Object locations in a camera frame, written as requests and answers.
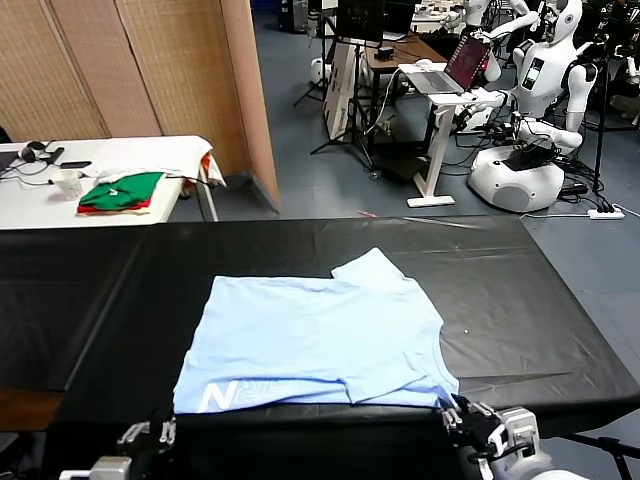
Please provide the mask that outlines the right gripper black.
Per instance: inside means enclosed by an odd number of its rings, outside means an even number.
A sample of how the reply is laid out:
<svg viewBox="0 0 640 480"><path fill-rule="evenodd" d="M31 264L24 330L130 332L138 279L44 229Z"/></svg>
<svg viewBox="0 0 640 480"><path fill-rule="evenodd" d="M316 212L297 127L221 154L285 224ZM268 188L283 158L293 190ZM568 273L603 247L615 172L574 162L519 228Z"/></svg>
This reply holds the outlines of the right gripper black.
<svg viewBox="0 0 640 480"><path fill-rule="evenodd" d="M469 463L491 462L506 450L506 428L498 412L484 402L452 394L454 407L440 409L445 431L456 447L470 448Z"/></svg>

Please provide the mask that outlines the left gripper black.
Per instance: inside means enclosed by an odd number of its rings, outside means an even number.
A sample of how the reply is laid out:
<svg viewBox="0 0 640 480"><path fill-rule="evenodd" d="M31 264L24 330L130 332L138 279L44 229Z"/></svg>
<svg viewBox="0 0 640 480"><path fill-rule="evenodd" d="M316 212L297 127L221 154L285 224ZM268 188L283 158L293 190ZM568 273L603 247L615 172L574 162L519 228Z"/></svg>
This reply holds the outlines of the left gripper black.
<svg viewBox="0 0 640 480"><path fill-rule="evenodd" d="M138 437L150 432L150 421L131 425L116 442L117 446L132 445ZM172 479L176 467L176 418L161 425L159 440L140 440L127 448L131 458L128 478L139 480Z"/></svg>

